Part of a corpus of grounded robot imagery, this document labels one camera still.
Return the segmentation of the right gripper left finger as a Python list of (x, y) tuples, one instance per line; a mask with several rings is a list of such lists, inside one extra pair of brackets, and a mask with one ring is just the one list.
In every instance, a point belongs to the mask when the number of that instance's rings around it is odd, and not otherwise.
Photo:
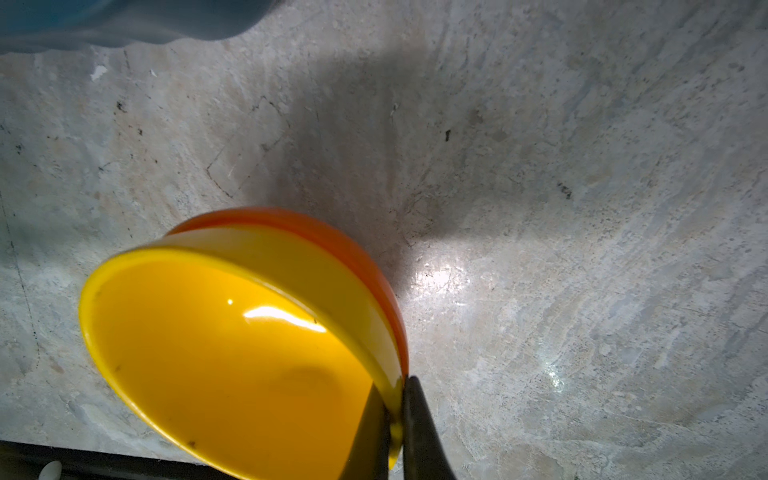
[(390, 419), (380, 392), (372, 386), (340, 480), (389, 478)]

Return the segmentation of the yellow bowl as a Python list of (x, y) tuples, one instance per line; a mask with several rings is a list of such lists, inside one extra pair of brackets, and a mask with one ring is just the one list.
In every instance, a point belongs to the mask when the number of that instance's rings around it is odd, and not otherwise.
[(86, 347), (141, 419), (240, 479), (338, 479), (365, 407), (402, 443), (383, 308), (334, 255), (268, 226), (169, 234), (86, 280)]

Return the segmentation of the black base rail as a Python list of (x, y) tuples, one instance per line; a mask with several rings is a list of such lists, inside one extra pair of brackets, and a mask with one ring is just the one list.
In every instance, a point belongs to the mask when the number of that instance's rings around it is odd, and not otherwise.
[(1, 441), (2, 479), (37, 479), (54, 460), (63, 465), (61, 479), (231, 479), (194, 463)]

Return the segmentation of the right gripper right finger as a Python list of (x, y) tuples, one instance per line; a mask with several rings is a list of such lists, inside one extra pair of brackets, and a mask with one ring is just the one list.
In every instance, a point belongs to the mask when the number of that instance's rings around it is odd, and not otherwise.
[(403, 426), (404, 479), (456, 480), (416, 376), (404, 385)]

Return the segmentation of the white rabbit figurine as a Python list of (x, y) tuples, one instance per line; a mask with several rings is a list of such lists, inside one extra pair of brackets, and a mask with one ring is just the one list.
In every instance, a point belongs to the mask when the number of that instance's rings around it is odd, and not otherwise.
[(48, 462), (39, 472), (37, 480), (60, 480), (62, 470), (63, 465), (60, 461), (54, 460)]

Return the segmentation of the orange bowl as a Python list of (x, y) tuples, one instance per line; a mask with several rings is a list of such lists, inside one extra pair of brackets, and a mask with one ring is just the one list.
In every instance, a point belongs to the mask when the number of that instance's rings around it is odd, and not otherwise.
[(224, 226), (265, 226), (281, 229), (316, 244), (334, 256), (362, 281), (378, 302), (389, 323), (402, 374), (409, 374), (406, 328), (395, 293), (376, 262), (357, 242), (342, 231), (311, 216), (271, 207), (240, 207), (204, 213), (176, 225), (169, 233), (174, 235)]

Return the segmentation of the teal plastic bin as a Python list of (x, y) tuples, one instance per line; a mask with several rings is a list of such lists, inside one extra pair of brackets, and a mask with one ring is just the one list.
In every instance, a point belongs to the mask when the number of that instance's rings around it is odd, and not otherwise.
[(275, 1), (12, 0), (1, 3), (1, 52), (39, 53), (134, 42), (216, 41), (257, 24)]

